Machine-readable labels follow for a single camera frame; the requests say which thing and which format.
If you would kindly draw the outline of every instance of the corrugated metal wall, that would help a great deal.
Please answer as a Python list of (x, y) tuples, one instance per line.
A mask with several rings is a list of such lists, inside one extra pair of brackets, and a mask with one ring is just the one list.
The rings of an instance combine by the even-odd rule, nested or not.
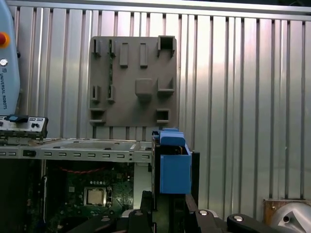
[(9, 3), (21, 111), (47, 116), (50, 137), (150, 140), (149, 128), (89, 125), (88, 44), (95, 35), (174, 35), (179, 126), (201, 153), (200, 207), (261, 219), (263, 199), (311, 198), (311, 17)]

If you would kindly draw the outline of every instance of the blue plastic part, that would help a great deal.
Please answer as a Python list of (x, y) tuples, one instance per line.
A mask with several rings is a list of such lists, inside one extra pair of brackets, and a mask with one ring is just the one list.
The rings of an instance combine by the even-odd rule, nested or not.
[(165, 128), (163, 131), (170, 131), (170, 132), (179, 132), (177, 128)]
[(184, 133), (176, 131), (161, 131), (160, 145), (184, 147), (186, 144)]
[(178, 129), (164, 129), (159, 132), (161, 146), (178, 146), (186, 149), (187, 154), (161, 155), (160, 193), (191, 193), (191, 153), (184, 134)]
[(191, 155), (161, 155), (160, 193), (191, 193)]
[(5, 0), (0, 0), (0, 32), (10, 37), (10, 44), (0, 48), (0, 60), (6, 59), (7, 66), (0, 66), (0, 115), (7, 116), (15, 113), (20, 89), (20, 79), (15, 44), (14, 23), (11, 12)]

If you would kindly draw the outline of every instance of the metal bolt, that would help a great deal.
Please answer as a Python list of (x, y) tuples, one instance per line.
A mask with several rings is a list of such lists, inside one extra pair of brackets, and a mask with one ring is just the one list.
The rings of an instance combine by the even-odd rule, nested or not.
[(107, 221), (110, 221), (110, 218), (104, 217), (104, 218), (102, 219), (102, 222), (107, 222)]
[(136, 215), (136, 216), (142, 216), (142, 212), (137, 211), (137, 212), (135, 213), (135, 215)]
[(238, 222), (242, 222), (243, 221), (243, 218), (241, 216), (234, 216), (233, 217), (236, 221)]
[(1, 59), (1, 60), (0, 60), (0, 65), (1, 65), (2, 67), (6, 66), (7, 64), (8, 64), (8, 60), (6, 60), (6, 59)]
[(203, 216), (206, 216), (206, 215), (208, 215), (208, 212), (207, 211), (205, 211), (205, 210), (200, 210), (200, 215), (203, 215)]

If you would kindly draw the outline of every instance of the rectangular slot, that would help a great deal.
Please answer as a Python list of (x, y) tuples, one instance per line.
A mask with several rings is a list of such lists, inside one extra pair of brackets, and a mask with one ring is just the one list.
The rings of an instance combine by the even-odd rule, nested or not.
[(120, 49), (120, 66), (122, 68), (128, 67), (128, 43), (122, 43)]
[(110, 57), (115, 56), (115, 43), (112, 40), (109, 40), (109, 55)]
[(157, 56), (160, 56), (161, 50), (170, 50), (173, 57), (176, 50), (176, 40), (174, 36), (159, 36), (157, 40)]
[(157, 109), (156, 110), (156, 122), (157, 123), (168, 123), (170, 121), (170, 110), (169, 109)]
[(97, 41), (97, 39), (93, 40), (93, 53), (97, 57), (101, 56), (101, 42)]
[(140, 68), (148, 67), (148, 47), (147, 44), (140, 44)]
[(100, 87), (99, 86), (92, 86), (91, 89), (91, 100), (95, 102), (99, 102), (100, 100)]

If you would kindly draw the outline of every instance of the silver metal part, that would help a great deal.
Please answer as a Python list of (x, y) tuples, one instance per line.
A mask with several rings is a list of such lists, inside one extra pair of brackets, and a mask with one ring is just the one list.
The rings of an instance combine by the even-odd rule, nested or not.
[(108, 218), (108, 217), (103, 217), (102, 218), (102, 222), (107, 222), (107, 221), (110, 221), (110, 218)]
[(0, 159), (29, 159), (24, 152), (34, 151), (33, 159), (151, 163), (150, 148), (151, 142), (55, 138), (42, 145), (0, 147)]
[(135, 213), (135, 215), (136, 215), (136, 216), (142, 216), (142, 212), (137, 211), (137, 212)]
[(47, 135), (47, 123), (45, 117), (30, 117), (27, 122), (15, 123), (7, 116), (0, 116), (0, 142), (6, 145), (41, 144)]
[(208, 215), (207, 211), (205, 211), (205, 210), (200, 210), (199, 213), (200, 213), (200, 215), (203, 215), (203, 216)]
[(311, 232), (311, 206), (303, 203), (284, 205), (273, 215), (271, 227), (280, 232)]
[(133, 212), (134, 210), (126, 210), (122, 213), (122, 216), (121, 217), (129, 217), (130, 216), (130, 213)]
[(83, 205), (106, 206), (107, 192), (106, 188), (85, 187)]
[(213, 211), (213, 210), (205, 210), (205, 211), (209, 211), (209, 212), (211, 212), (213, 214), (214, 217), (218, 217), (217, 213), (215, 211)]
[(233, 218), (238, 222), (242, 222), (244, 220), (241, 216), (238, 215), (234, 216)]
[(2, 66), (2, 67), (6, 66), (8, 63), (9, 63), (9, 62), (8, 62), (7, 59), (1, 59), (1, 60), (0, 60), (0, 66)]

